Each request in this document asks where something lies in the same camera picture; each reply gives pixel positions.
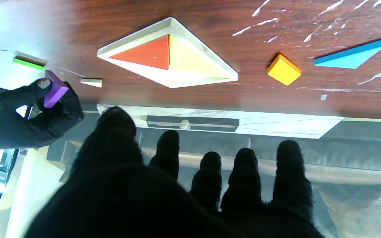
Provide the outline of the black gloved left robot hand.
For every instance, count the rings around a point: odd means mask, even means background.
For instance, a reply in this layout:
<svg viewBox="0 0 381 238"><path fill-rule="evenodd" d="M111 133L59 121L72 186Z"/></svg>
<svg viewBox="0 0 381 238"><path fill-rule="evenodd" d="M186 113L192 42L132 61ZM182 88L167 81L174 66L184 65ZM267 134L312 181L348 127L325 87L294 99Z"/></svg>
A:
<svg viewBox="0 0 381 238"><path fill-rule="evenodd" d="M136 125L108 108L84 141L70 176L25 233L26 238L322 238L313 223L313 190L301 149L282 141L271 202L261 199L250 148L234 159L221 196L221 157L208 152L190 191L179 183L179 134L165 131L148 165Z"/></svg>

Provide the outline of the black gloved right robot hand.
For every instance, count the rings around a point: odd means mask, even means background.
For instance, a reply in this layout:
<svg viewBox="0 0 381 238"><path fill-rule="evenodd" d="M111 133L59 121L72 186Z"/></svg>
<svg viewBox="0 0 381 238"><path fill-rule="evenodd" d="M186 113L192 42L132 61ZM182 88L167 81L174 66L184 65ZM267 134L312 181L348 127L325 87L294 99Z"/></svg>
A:
<svg viewBox="0 0 381 238"><path fill-rule="evenodd" d="M40 148L60 139L84 119L77 94L68 91L52 108L44 97L52 83L41 78L14 90L0 93L0 149Z"/></svg>

